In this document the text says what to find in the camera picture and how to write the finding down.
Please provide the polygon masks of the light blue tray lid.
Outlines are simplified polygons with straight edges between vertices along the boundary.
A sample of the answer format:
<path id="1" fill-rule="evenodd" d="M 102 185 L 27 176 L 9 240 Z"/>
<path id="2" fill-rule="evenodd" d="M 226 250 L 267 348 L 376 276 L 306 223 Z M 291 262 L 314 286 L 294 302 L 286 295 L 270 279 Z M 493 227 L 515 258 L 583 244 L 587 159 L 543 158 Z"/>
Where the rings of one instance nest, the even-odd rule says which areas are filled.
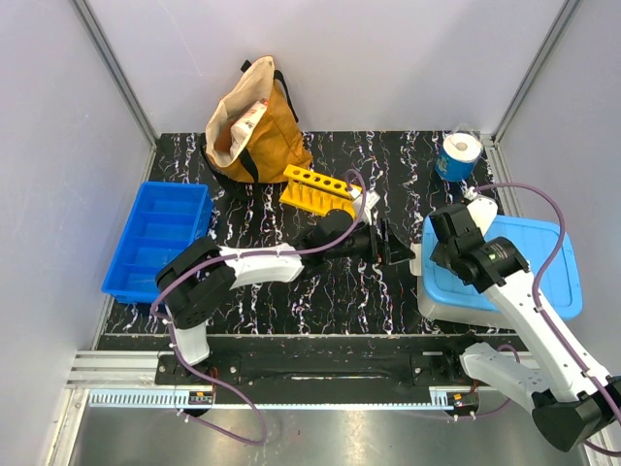
<path id="1" fill-rule="evenodd" d="M 485 234 L 485 239 L 490 241 L 497 237 L 508 238 L 530 262 L 536 273 L 556 245 L 559 232 L 559 226 L 552 222 L 498 215 Z M 431 222 L 425 219 L 421 245 L 425 249 L 431 248 L 432 254 L 436 243 L 437 238 Z M 569 236 L 565 237 L 561 250 L 543 274 L 540 289 L 561 319 L 571 320 L 581 313 L 582 290 Z"/>

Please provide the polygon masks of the white plastic tub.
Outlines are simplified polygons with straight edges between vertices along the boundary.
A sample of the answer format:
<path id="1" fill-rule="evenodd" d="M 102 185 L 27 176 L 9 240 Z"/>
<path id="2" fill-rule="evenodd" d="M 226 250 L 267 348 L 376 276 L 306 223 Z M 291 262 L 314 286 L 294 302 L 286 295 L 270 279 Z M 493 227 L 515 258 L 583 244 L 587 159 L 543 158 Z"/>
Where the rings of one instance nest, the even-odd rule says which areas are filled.
<path id="1" fill-rule="evenodd" d="M 412 243 L 410 249 L 415 258 L 409 262 L 409 269 L 417 279 L 418 310 L 423 316 L 468 325 L 512 328 L 485 296 L 433 262 L 431 248 Z"/>

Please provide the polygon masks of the yellow test tube rack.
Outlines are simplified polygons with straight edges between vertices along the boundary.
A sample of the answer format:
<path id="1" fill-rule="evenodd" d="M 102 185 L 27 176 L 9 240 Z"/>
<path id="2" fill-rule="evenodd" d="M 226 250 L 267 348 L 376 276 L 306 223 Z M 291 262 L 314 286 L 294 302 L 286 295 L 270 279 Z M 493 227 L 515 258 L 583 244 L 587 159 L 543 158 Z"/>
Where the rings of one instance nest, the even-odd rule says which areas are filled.
<path id="1" fill-rule="evenodd" d="M 327 216 L 333 210 L 356 216 L 354 200 L 361 194 L 359 186 L 348 187 L 345 181 L 318 174 L 289 164 L 283 172 L 286 188 L 279 202 L 317 216 Z"/>

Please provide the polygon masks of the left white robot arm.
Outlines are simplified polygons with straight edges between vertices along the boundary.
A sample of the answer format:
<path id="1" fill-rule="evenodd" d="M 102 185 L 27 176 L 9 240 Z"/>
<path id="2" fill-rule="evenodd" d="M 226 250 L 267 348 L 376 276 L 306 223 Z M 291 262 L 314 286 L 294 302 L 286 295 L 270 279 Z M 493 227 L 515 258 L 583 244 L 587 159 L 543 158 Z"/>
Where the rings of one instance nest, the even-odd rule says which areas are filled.
<path id="1" fill-rule="evenodd" d="M 173 348 L 180 354 L 177 373 L 201 383 L 211 366 L 207 320 L 230 291 L 262 283 L 294 283 L 312 277 L 341 258 L 359 257 L 376 265 L 395 265 L 416 257 L 387 219 L 377 224 L 333 210 L 292 243 L 269 248 L 231 249 L 204 237 L 195 240 L 156 275 L 159 294 L 172 325 Z"/>

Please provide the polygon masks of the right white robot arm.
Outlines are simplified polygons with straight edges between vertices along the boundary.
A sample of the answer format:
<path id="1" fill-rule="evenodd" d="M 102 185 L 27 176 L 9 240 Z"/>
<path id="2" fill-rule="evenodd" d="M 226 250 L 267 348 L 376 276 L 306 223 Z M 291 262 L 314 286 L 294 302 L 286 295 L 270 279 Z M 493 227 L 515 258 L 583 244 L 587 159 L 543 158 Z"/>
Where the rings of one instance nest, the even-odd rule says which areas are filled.
<path id="1" fill-rule="evenodd" d="M 441 361 L 450 383 L 469 378 L 502 392 L 532 416 L 541 436 L 567 452 L 620 417 L 620 379 L 599 363 L 559 318 L 519 248 L 484 235 L 496 203 L 479 197 L 429 216 L 436 245 L 432 260 L 485 296 L 517 331 L 539 367 L 529 369 L 475 337 Z"/>

